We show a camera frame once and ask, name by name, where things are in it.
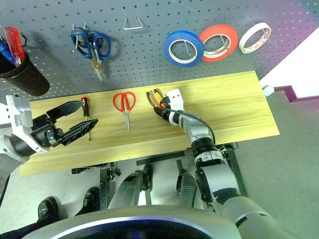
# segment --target blue scissors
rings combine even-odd
[[[81,46],[87,48],[88,51],[83,51],[77,43],[78,39],[81,39]],[[99,79],[102,81],[103,72],[101,69],[102,60],[109,57],[111,52],[111,41],[110,38],[100,32],[89,32],[84,29],[76,29],[71,31],[71,39],[76,49],[86,58],[90,59],[93,65],[95,73],[98,75]],[[107,52],[101,54],[100,47],[106,44]]]

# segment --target scissor handle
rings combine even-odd
[[[85,52],[83,51],[79,45],[77,47],[77,50],[83,55],[85,56],[86,58],[88,59],[92,59],[92,51],[91,51],[91,44],[90,44],[90,40],[89,40],[89,35],[88,35],[88,32],[86,30],[82,30],[82,29],[76,29],[76,30],[73,30],[71,31],[71,39],[72,39],[72,42],[74,45],[76,45],[76,36],[77,35],[81,35],[83,36],[83,39],[84,39],[84,43],[85,45],[87,46],[88,48],[88,52]]]
[[[129,99],[128,99],[127,95],[133,96],[134,101],[133,101],[132,106],[130,106],[130,102],[129,102]],[[118,96],[121,96],[121,108],[117,107],[116,102],[115,102],[116,101],[116,97],[118,97]],[[126,104],[126,109],[128,111],[132,110],[134,105],[135,105],[135,102],[136,102],[135,94],[133,92],[127,91],[127,92],[124,92],[124,93],[123,92],[117,93],[113,97],[113,105],[120,112],[124,112],[125,111],[124,101],[125,101],[125,104]]]
[[[103,40],[103,45],[106,44],[107,45],[107,49],[108,49],[107,53],[104,54],[104,55],[101,54],[100,48],[99,48],[98,40],[100,38],[102,38],[102,40]],[[110,38],[107,35],[103,34],[103,33],[94,32],[92,34],[92,41],[93,41],[93,48],[96,50],[98,58],[100,60],[104,60],[104,59],[108,58],[109,55],[110,55],[110,52],[111,52],[111,40],[110,40]]]

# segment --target floor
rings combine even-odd
[[[301,238],[318,238],[319,101],[289,103],[283,92],[276,92],[268,102],[281,135],[240,142],[235,151],[247,193],[287,230]],[[192,172],[191,158],[181,159],[185,169]],[[154,165],[153,204],[177,202],[176,160]],[[143,167],[137,167],[136,160],[117,166],[122,172],[117,184]],[[15,170],[0,209],[0,233],[35,222],[37,206],[48,196],[58,199],[61,218],[72,217],[92,186],[99,186],[96,168],[76,175],[67,170],[23,177]],[[202,206],[199,200],[196,206]]]

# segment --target gray pegboard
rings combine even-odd
[[[81,93],[99,92],[207,76],[255,70],[261,79],[319,26],[319,1],[233,1],[233,0],[1,0],[0,24],[13,25],[28,38],[25,48],[32,62],[51,84],[47,94],[31,97],[8,82],[0,83],[4,95],[19,93],[30,100],[41,100]],[[130,26],[123,30],[124,17]],[[200,34],[216,24],[233,26],[239,39],[255,23],[272,28],[271,42],[244,55],[237,48],[228,58],[180,68],[163,54],[168,34],[189,30]],[[90,60],[71,53],[72,24],[85,22],[92,30],[112,40],[111,56],[103,62],[105,79],[100,82]],[[213,39],[205,48],[220,46]]]

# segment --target orange scissors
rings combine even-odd
[[[132,103],[132,106],[130,106],[130,101],[128,99],[128,95],[131,95],[134,99],[133,103]],[[121,97],[121,107],[118,107],[116,105],[116,98],[117,97]],[[126,123],[126,126],[128,128],[128,131],[130,131],[130,111],[133,109],[134,105],[135,105],[135,101],[136,101],[136,98],[135,98],[135,95],[133,92],[120,92],[120,93],[117,93],[113,96],[113,105],[115,106],[115,108],[119,111],[119,112],[122,112],[124,117],[125,117],[125,123]]]

